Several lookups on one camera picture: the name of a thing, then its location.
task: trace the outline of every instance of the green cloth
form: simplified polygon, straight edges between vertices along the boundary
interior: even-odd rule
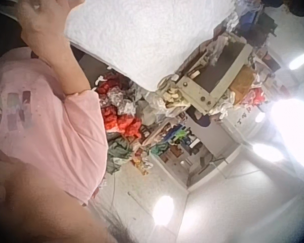
[[[151,148],[150,152],[152,154],[159,156],[163,154],[165,151],[167,151],[168,148],[169,148],[169,143],[158,143]]]
[[[130,159],[133,150],[129,142],[123,138],[119,137],[108,142],[108,156],[107,156],[107,168],[106,171],[109,174],[113,174],[121,169],[119,163],[114,162],[114,158],[120,159]]]

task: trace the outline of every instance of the red cloth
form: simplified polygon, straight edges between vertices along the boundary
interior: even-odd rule
[[[97,93],[102,98],[106,96],[110,89],[121,87],[119,74],[108,73],[104,76],[104,79],[107,81],[102,82],[97,89]],[[107,132],[119,132],[127,137],[141,137],[139,129],[142,122],[140,119],[128,114],[117,116],[117,108],[113,105],[102,108],[101,113]]]

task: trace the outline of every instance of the person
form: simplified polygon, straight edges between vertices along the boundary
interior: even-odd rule
[[[98,94],[64,36],[68,14],[82,3],[19,1],[29,47],[0,58],[0,150],[86,205],[104,176],[108,144]]]
[[[135,242],[119,217],[104,218],[108,227],[42,171],[0,151],[0,242]]]

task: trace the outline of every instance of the hand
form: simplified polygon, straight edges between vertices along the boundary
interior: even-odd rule
[[[67,16],[84,1],[19,0],[17,16],[22,27],[22,39],[40,58],[48,63],[54,61],[69,47],[64,36]]]

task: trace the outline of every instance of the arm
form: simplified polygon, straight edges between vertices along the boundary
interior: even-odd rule
[[[66,18],[70,11],[84,0],[39,0],[34,6],[31,0],[20,0],[18,20],[22,26],[22,39],[56,72],[66,95],[90,89],[64,37]]]
[[[90,90],[90,84],[76,61],[69,43],[61,48],[61,56],[48,63],[54,69],[64,94],[71,95]]]

